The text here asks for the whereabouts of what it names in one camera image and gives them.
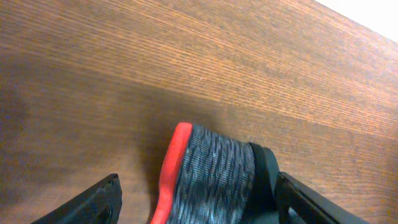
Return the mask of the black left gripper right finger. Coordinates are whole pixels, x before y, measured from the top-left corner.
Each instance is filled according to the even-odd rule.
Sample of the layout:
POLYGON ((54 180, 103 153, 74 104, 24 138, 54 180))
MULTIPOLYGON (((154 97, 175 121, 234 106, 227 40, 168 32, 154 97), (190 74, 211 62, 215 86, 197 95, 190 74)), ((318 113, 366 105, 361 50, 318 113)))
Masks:
POLYGON ((274 197, 280 223, 365 223, 286 172, 277 177, 274 197))

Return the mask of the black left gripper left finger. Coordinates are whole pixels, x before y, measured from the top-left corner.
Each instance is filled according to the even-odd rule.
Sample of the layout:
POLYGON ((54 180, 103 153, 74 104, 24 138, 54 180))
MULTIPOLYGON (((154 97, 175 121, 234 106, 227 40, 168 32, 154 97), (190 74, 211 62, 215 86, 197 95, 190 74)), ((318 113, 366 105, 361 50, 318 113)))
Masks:
POLYGON ((122 189, 117 174, 110 174, 32 224, 117 224, 122 189))

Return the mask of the black leggings red waistband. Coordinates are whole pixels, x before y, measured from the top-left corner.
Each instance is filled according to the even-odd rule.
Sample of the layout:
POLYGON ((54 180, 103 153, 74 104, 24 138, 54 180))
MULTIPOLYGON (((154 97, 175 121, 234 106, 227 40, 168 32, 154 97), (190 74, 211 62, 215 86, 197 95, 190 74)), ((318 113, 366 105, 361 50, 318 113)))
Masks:
POLYGON ((278 173, 270 149, 178 123, 162 164, 151 222, 278 223, 278 173))

